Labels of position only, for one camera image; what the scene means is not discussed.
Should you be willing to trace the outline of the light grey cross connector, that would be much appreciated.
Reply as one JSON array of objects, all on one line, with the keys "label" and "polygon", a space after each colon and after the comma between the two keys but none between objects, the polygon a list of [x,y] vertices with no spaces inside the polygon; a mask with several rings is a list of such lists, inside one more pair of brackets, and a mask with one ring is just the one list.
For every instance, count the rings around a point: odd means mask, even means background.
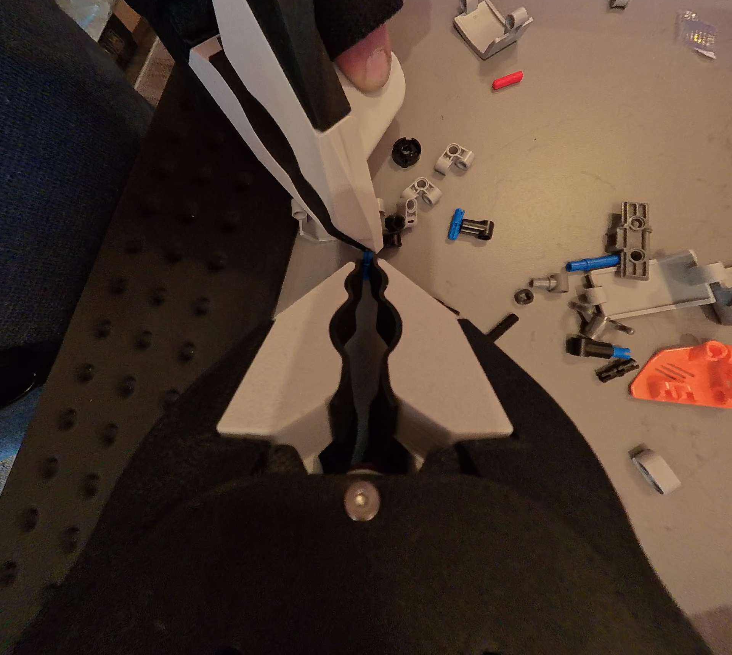
[{"label": "light grey cross connector", "polygon": [[442,199],[443,193],[427,178],[417,178],[401,192],[400,197],[415,200],[421,198],[429,207],[434,207]]},{"label": "light grey cross connector", "polygon": [[473,165],[474,159],[474,152],[457,143],[451,143],[436,160],[434,171],[446,175],[455,168],[465,173]]}]

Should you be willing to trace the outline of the orange sloped panel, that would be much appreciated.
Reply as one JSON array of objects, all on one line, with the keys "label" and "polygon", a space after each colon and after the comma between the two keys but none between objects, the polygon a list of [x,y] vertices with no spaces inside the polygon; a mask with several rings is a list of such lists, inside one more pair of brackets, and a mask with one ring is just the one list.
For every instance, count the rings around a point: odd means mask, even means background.
[{"label": "orange sloped panel", "polygon": [[716,340],[661,350],[629,385],[637,400],[731,408],[731,346]]}]

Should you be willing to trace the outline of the black round brick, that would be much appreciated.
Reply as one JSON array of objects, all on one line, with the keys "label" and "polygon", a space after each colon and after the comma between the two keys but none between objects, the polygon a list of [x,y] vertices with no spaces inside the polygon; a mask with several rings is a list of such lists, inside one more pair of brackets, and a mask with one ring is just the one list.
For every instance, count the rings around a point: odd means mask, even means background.
[{"label": "black round brick", "polygon": [[422,147],[416,138],[398,138],[391,151],[392,161],[400,168],[414,166],[420,159]]}]

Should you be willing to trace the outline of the black dimpled pad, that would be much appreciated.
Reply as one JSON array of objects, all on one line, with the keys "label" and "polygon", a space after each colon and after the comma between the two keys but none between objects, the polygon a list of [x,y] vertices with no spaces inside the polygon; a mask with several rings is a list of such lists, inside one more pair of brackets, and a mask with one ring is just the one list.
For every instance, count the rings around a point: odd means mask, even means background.
[{"label": "black dimpled pad", "polygon": [[151,427],[271,317],[296,232],[175,66],[2,493],[2,609],[60,584]]}]

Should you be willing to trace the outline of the small grey beam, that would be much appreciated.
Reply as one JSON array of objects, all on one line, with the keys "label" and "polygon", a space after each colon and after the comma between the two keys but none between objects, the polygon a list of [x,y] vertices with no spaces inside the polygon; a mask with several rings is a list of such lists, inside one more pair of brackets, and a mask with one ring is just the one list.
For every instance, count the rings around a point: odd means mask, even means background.
[{"label": "small grey beam", "polygon": [[632,464],[647,484],[660,495],[670,495],[682,483],[665,459],[654,449],[638,445],[628,452]]}]

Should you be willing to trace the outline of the black pin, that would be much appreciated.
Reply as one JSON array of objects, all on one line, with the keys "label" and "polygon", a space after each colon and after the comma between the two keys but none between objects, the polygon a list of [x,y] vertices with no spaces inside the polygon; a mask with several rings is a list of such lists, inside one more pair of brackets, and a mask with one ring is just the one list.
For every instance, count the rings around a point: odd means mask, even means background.
[{"label": "black pin", "polygon": [[595,375],[599,382],[606,384],[612,380],[627,376],[630,373],[637,372],[638,370],[640,370],[640,365],[635,359],[617,358],[597,369]]}]

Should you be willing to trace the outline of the clear plastic scrap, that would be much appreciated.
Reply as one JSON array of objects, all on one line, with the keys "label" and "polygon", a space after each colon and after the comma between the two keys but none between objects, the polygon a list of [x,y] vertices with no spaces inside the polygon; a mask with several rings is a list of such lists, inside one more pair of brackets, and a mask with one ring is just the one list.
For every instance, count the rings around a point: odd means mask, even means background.
[{"label": "clear plastic scrap", "polygon": [[700,19],[693,11],[679,11],[675,24],[676,41],[709,60],[715,60],[718,28]]}]

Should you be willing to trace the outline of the grey curved panel piece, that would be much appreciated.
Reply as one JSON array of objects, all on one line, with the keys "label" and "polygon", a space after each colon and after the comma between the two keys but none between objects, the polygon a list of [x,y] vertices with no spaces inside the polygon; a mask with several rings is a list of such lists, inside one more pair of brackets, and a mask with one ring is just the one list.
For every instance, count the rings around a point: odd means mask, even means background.
[{"label": "grey curved panel piece", "polygon": [[731,267],[717,261],[688,269],[691,284],[706,284],[713,296],[709,310],[719,324],[731,326]]},{"label": "grey curved panel piece", "polygon": [[649,279],[620,277],[614,268],[591,271],[582,297],[614,321],[671,310],[700,307],[715,302],[708,283],[694,284],[698,257],[685,249],[649,263]]},{"label": "grey curved panel piece", "polygon": [[325,243],[338,240],[330,235],[313,217],[300,205],[291,199],[291,215],[298,223],[298,235],[308,241]]},{"label": "grey curved panel piece", "polygon": [[533,21],[524,7],[502,15],[490,0],[460,0],[453,26],[466,44],[487,60],[517,43]]}]

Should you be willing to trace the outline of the dark grey frame connector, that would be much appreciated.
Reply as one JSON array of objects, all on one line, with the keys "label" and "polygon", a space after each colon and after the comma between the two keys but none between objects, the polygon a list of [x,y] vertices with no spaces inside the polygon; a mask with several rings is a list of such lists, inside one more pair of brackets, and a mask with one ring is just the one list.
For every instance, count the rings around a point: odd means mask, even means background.
[{"label": "dark grey frame connector", "polygon": [[623,201],[612,214],[606,248],[618,258],[617,273],[623,279],[648,282],[651,274],[651,234],[649,205]]}]

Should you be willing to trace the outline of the grey angled connector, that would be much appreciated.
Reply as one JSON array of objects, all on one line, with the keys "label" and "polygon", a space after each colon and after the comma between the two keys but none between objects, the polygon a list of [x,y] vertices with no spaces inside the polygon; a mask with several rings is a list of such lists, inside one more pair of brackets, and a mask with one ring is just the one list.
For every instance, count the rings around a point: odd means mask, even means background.
[{"label": "grey angled connector", "polygon": [[590,292],[586,294],[585,301],[573,301],[569,303],[570,309],[580,315],[581,323],[579,336],[585,339],[599,340],[608,331],[620,331],[629,336],[636,332],[633,328],[612,319],[605,312],[607,302],[590,303]]}]

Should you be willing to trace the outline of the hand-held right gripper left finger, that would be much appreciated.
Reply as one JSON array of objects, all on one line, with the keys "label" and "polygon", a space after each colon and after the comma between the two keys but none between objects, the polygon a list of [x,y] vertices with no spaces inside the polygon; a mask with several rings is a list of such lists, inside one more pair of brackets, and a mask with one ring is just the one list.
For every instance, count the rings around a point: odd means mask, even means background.
[{"label": "hand-held right gripper left finger", "polygon": [[350,462],[357,417],[346,344],[356,332],[363,263],[350,262],[280,312],[217,432],[295,448],[309,473],[321,454]]}]

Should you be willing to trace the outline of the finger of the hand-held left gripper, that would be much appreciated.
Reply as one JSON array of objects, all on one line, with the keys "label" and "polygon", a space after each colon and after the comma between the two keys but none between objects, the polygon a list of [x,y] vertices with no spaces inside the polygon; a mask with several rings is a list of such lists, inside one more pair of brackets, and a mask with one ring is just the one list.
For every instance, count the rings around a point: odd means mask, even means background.
[{"label": "finger of the hand-held left gripper", "polygon": [[189,66],[261,165],[327,233],[342,240],[332,227],[322,225],[311,214],[299,190],[305,183],[291,145],[270,113],[244,86],[221,39],[212,37],[192,48]]},{"label": "finger of the hand-held left gripper", "polygon": [[325,56],[315,64],[324,86],[326,125],[316,127],[272,49],[248,0],[212,0],[224,51],[247,90],[266,108],[293,149],[311,214],[342,242],[383,247],[379,204],[368,157],[385,132],[385,91],[365,94]]}]

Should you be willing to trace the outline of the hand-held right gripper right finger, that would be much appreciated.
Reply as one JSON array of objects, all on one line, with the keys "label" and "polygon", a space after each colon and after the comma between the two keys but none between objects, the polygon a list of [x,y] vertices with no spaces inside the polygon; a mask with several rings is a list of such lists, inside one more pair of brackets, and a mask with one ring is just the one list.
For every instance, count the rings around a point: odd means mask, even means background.
[{"label": "hand-held right gripper right finger", "polygon": [[385,344],[372,401],[372,466],[408,472],[456,443],[506,438],[513,425],[457,315],[385,260],[372,262]]}]

